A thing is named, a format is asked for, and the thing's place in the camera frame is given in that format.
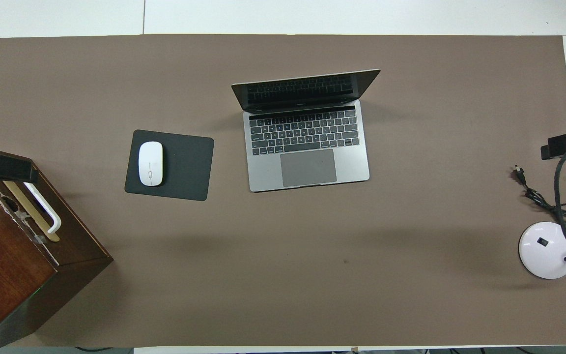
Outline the silver laptop computer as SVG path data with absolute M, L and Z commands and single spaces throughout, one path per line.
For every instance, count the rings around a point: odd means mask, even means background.
M 370 177 L 360 98 L 379 69 L 234 83 L 253 192 Z

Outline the dark brown wooden box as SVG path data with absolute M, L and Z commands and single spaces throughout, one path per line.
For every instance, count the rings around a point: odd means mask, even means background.
M 51 242 L 0 181 L 0 348 L 41 327 L 112 256 L 38 171 L 36 188 L 61 218 Z

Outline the white desk lamp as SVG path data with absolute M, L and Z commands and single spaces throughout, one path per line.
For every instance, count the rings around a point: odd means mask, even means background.
M 518 245 L 523 266 L 543 279 L 566 275 L 566 238 L 558 223 L 539 222 L 529 226 Z

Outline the white computer mouse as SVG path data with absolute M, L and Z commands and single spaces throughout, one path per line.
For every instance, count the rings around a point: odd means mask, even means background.
M 148 187 L 160 186 L 164 178 L 163 145 L 148 141 L 139 147 L 138 172 L 140 183 Z

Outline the black mouse pad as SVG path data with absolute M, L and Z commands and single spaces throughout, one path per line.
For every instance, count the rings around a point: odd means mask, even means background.
M 139 147 L 148 141 L 163 145 L 164 178 L 162 184 L 156 187 L 144 186 L 139 180 Z M 209 188 L 213 151 L 214 140 L 210 137 L 135 130 L 124 190 L 132 194 L 204 201 Z

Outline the brown table mat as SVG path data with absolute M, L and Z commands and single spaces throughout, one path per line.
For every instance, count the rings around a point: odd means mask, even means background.
M 370 178 L 252 193 L 233 83 L 380 69 Z M 207 199 L 124 190 L 133 132 L 210 137 Z M 19 345 L 566 344 L 566 276 L 519 260 L 566 133 L 561 36 L 1 38 L 0 150 L 113 263 Z

